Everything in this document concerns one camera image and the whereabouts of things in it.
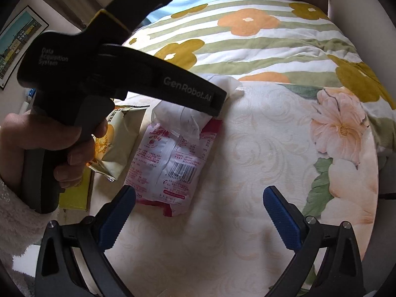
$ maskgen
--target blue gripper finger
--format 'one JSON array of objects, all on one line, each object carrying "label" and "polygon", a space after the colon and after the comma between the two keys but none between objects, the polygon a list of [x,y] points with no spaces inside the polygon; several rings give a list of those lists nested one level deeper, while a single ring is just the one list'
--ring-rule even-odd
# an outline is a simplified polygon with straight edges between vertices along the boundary
[{"label": "blue gripper finger", "polygon": [[263,194],[264,207],[274,223],[286,248],[299,251],[302,247],[302,232],[304,217],[298,209],[288,203],[278,189],[269,186]]},{"label": "blue gripper finger", "polygon": [[136,203],[136,193],[132,186],[124,185],[114,199],[106,203],[96,214],[93,236],[100,249],[113,247],[122,227]]}]

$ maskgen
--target bed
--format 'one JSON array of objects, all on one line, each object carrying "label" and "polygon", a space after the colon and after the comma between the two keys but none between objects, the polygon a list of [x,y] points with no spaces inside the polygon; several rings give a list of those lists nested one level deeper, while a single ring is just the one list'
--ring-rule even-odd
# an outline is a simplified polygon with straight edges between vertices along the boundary
[{"label": "bed", "polygon": [[[166,218],[138,205],[106,252],[134,295],[264,296],[293,255],[263,207],[269,185],[304,215],[350,221],[364,256],[377,209],[377,156],[395,150],[395,103],[319,8],[221,0],[164,17],[125,45],[241,81],[220,115],[189,212]],[[141,95],[124,102],[151,105],[140,139],[157,103]],[[91,214],[114,197],[126,172],[113,183],[96,177]]]}]

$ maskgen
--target yellow box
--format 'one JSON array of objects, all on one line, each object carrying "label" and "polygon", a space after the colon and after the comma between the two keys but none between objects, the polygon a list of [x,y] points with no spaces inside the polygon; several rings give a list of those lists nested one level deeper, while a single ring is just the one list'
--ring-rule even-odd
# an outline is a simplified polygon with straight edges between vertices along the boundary
[{"label": "yellow box", "polygon": [[88,210],[94,180],[93,174],[92,170],[86,167],[80,183],[60,194],[59,207],[61,209]]}]

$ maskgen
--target white plastic bag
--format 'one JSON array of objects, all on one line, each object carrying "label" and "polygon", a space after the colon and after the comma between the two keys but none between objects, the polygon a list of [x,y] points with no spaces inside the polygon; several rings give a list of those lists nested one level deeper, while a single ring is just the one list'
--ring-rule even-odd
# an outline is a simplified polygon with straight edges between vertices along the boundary
[{"label": "white plastic bag", "polygon": [[[241,83],[230,76],[217,74],[199,74],[201,78],[210,81],[227,92],[227,98],[235,93]],[[151,121],[175,133],[181,135],[188,142],[197,144],[199,135],[212,116],[197,110],[172,104],[162,100],[152,110]]]}]

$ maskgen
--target wall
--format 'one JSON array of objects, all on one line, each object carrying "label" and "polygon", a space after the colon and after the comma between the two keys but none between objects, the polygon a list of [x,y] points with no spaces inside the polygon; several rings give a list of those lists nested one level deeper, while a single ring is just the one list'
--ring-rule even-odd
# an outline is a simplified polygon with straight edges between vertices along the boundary
[{"label": "wall", "polygon": [[[14,17],[27,5],[37,12],[47,23],[49,23],[47,30],[66,33],[78,33],[80,31],[43,0],[21,0],[9,17],[5,26],[7,26],[8,23],[11,22],[12,19],[14,19]],[[7,114],[19,113],[19,109],[25,100],[25,89],[19,85],[16,79],[17,68],[9,78],[5,89],[3,91],[0,89],[0,125]]]},{"label": "wall", "polygon": [[396,28],[378,0],[329,0],[329,17],[396,99]]}]

